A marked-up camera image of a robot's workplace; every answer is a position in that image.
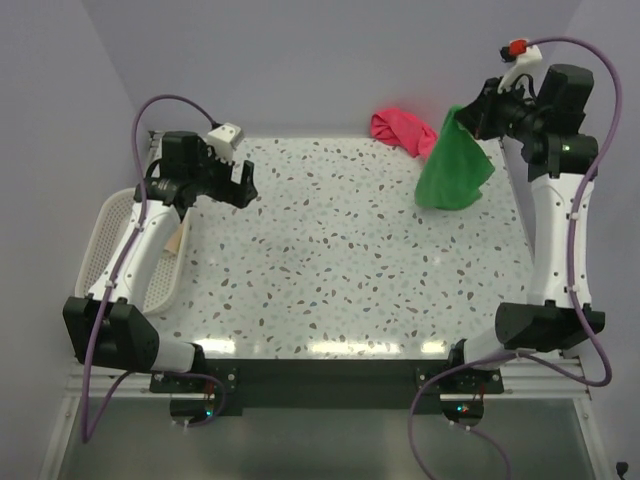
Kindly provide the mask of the green towel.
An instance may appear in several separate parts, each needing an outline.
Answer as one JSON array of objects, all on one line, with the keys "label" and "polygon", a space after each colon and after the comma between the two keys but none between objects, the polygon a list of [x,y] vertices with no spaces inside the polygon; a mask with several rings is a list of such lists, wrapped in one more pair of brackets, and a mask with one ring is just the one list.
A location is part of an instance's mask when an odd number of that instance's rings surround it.
[{"label": "green towel", "polygon": [[423,209],[463,210],[482,197],[481,187],[495,167],[468,130],[455,118],[463,107],[452,106],[415,188]]}]

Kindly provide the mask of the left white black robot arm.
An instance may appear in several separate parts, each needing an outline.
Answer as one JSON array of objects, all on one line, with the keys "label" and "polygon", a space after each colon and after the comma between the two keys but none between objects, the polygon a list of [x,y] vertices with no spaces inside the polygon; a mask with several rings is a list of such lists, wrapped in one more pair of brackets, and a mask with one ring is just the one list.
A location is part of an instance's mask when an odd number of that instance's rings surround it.
[{"label": "left white black robot arm", "polygon": [[172,372],[173,382],[185,392],[205,385],[202,349],[162,338],[143,306],[166,244],[199,197],[238,209],[256,198],[253,163],[233,158],[243,138],[241,128],[230,123],[205,136],[171,131],[160,137],[159,151],[134,191],[131,217],[109,263],[85,296],[69,297],[63,307],[82,364]]}]

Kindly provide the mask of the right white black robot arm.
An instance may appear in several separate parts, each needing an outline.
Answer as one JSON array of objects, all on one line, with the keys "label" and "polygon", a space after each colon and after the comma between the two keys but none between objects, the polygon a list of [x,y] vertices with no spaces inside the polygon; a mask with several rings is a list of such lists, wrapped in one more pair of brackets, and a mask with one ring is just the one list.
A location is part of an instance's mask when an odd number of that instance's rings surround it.
[{"label": "right white black robot arm", "polygon": [[512,358],[569,350],[600,333],[604,313],[592,306],[586,272],[586,230],[597,140],[580,131],[594,86],[581,67],[554,64],[541,87],[525,67],[487,80],[456,120],[478,140],[521,143],[535,210],[533,274],[523,303],[503,302],[493,327],[460,340],[445,369],[448,386],[469,392],[481,371]]}]

